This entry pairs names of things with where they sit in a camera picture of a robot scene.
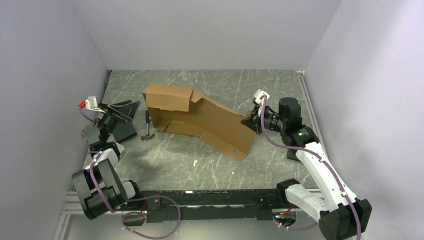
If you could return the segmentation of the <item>brown cardboard box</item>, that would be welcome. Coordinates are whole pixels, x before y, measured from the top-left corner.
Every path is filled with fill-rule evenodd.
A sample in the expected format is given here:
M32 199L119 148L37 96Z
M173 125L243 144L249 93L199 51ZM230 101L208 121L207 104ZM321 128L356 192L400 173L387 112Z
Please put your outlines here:
M152 125L159 132L200 138L225 156L245 159L256 132L241 123L241 114L196 88L151 83L142 92Z

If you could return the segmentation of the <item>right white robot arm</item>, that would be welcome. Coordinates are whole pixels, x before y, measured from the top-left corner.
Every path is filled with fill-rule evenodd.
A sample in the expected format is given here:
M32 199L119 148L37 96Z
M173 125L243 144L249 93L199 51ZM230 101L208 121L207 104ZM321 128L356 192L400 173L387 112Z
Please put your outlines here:
M327 240L362 239L372 212L370 202L358 198L334 169L316 133L303 124L298 100L283 97L274 111L267 105L269 97L262 90L257 92L252 98L254 108L241 124L286 149L287 157L305 166L322 194L318 197L298 180L289 179L277 184L276 203L308 214L315 221L311 227L319 227Z

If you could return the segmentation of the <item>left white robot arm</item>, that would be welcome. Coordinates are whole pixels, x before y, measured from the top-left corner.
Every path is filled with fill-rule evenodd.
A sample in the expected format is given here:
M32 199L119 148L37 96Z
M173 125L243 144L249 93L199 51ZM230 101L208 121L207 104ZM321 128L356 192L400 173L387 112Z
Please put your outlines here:
M71 176L83 213L90 220L114 213L124 204L137 210L144 203L137 184L132 180L122 182L115 171L125 147L119 140L109 140L118 125L132 124L140 104L139 100L98 103L94 96L78 104L81 114L83 109L102 113L81 132L88 143L91 162Z

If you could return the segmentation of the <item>left black rectangular pad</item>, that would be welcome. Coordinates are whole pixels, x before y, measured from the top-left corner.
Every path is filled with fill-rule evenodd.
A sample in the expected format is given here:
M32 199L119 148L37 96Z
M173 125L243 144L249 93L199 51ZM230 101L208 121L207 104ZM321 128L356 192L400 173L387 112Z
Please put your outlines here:
M119 144L133 139L138 135L132 122L118 122L111 134L114 141Z

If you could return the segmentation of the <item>black rectangular pad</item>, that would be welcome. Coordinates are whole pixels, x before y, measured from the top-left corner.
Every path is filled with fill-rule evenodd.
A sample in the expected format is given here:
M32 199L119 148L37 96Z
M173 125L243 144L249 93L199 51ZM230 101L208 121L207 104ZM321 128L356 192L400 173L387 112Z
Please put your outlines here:
M292 147L292 146L290 146L287 149L286 158L289 159L289 160L300 162L300 160L298 159L298 157L296 155L296 153L297 153L298 150L299 150L298 147L294 147L294 146Z
M111 134L114 141L119 144L133 139L138 135L132 122L118 122Z

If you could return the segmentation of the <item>right black rectangular pad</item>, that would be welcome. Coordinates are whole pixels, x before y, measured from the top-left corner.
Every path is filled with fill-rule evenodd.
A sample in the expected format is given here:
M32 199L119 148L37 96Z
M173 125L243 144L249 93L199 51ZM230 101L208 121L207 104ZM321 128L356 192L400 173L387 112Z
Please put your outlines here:
M286 158L289 159L289 160L300 162L300 160L298 159L298 157L296 155L296 153L297 153L298 150L299 150L298 147L294 147L294 146L292 147L292 146L290 146L287 149Z

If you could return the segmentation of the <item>black handled claw hammer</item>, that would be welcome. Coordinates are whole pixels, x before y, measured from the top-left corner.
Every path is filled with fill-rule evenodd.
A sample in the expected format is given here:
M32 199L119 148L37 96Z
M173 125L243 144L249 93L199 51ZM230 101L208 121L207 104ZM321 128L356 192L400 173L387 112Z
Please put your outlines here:
M145 135L141 135L140 136L140 139L142 140L142 141L147 141L147 140L150 140L150 139L152 139L154 136L155 136L155 134L154 133L151 133L151 131L150 131L150 125L151 125L151 116L150 116L150 113L149 113L149 111L148 110L146 110L145 111Z

